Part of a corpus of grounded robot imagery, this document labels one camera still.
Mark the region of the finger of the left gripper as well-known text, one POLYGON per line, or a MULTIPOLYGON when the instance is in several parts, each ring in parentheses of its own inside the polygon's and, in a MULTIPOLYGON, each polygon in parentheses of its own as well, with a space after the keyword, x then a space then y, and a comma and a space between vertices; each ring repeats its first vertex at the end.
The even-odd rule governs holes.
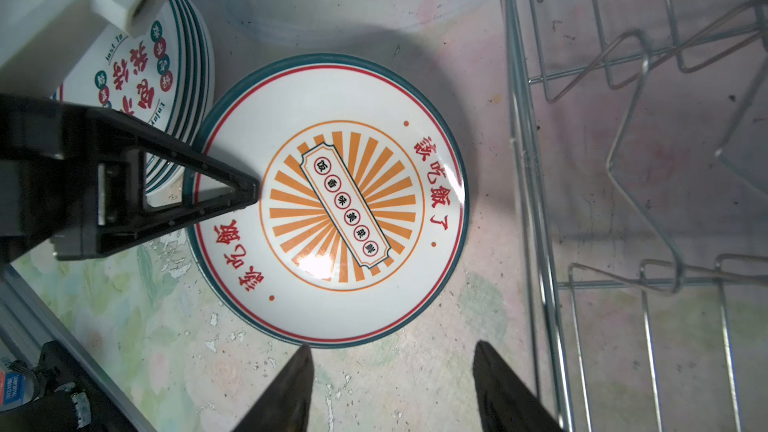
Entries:
POLYGON ((93 255, 112 255, 206 219, 253 205, 258 180, 195 151, 132 116, 105 108, 89 110, 89 158, 96 163, 96 225, 93 255), (154 155, 225 186, 217 196, 184 198, 154 207, 147 202, 145 162, 154 155))

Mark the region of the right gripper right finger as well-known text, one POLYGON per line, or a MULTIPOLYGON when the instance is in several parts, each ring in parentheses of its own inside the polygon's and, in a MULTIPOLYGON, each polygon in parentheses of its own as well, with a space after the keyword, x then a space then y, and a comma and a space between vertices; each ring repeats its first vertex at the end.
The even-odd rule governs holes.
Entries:
POLYGON ((562 431, 490 343, 476 344, 472 370, 483 431, 562 431))

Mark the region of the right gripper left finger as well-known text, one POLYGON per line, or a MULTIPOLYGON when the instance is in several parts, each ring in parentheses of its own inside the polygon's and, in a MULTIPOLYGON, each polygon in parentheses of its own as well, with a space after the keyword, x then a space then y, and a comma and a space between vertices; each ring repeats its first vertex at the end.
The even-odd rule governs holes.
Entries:
POLYGON ((302 345, 242 417, 234 431, 306 431, 313 381, 311 348, 302 345))

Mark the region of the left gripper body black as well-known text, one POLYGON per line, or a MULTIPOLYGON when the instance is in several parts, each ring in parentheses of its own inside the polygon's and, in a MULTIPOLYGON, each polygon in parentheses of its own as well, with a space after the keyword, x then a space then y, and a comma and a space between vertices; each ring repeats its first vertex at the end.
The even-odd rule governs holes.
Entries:
POLYGON ((1 258, 50 240, 61 260, 129 246, 129 119, 103 108, 1 97, 1 258))

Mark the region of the white plate orange sunburst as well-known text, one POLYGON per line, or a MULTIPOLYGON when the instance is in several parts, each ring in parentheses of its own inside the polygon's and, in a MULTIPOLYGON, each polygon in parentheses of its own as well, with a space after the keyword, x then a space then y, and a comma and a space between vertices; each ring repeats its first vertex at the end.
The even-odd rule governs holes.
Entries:
POLYGON ((439 111, 406 79, 305 54, 236 82, 194 147, 259 180, 256 203, 188 230, 218 298, 293 344, 354 347, 423 312, 456 269, 467 171, 439 111))

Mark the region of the white plate red characters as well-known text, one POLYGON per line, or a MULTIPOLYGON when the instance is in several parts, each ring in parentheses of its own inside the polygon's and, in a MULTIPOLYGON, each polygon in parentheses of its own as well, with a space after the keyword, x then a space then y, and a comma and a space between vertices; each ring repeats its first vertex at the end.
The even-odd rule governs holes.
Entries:
POLYGON ((142 35, 107 26, 52 94, 54 100, 117 110, 165 131, 178 95, 181 32, 166 0, 142 35))

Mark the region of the metal wire dish rack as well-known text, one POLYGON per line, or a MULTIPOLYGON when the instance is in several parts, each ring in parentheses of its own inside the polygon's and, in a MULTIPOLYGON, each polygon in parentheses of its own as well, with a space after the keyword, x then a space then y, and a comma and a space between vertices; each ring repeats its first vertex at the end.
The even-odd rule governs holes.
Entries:
POLYGON ((767 427, 767 0, 501 0, 536 395, 767 427))

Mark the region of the small red rimmed white plate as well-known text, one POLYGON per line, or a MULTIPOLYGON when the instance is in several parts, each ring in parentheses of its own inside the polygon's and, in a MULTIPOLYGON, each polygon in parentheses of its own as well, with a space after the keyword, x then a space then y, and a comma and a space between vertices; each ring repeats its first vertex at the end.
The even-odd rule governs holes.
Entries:
MULTIPOLYGON (((191 144, 203 119, 212 107, 215 64, 208 28, 197 8, 189 0, 170 0, 175 17, 180 20, 181 49, 185 63, 181 67, 181 97, 174 101, 166 133, 191 144)), ((183 175, 183 168, 150 155, 147 159, 146 197, 152 205, 183 175)))

